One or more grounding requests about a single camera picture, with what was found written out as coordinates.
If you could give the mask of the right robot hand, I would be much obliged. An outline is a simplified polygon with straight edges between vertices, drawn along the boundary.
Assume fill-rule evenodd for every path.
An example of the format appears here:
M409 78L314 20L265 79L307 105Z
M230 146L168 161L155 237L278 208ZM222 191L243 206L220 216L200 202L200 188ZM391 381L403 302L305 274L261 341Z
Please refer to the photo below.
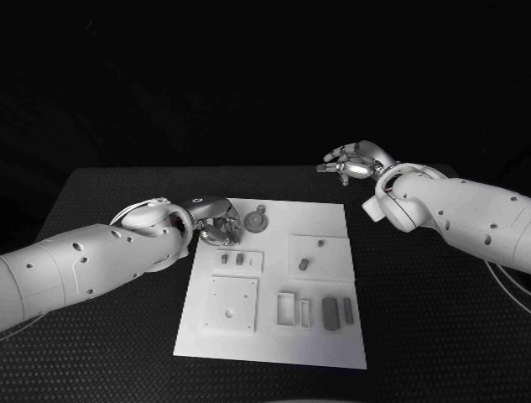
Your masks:
M376 181L399 164L383 148L367 140L337 147L315 167L318 173L335 173L343 186L351 179L371 178Z

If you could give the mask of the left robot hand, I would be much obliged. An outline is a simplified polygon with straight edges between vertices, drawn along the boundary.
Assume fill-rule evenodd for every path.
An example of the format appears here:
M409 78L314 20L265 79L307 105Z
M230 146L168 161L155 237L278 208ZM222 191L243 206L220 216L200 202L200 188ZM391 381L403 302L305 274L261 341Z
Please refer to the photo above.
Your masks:
M202 196L183 201L199 239L212 246L233 246L239 243L239 213L227 198Z

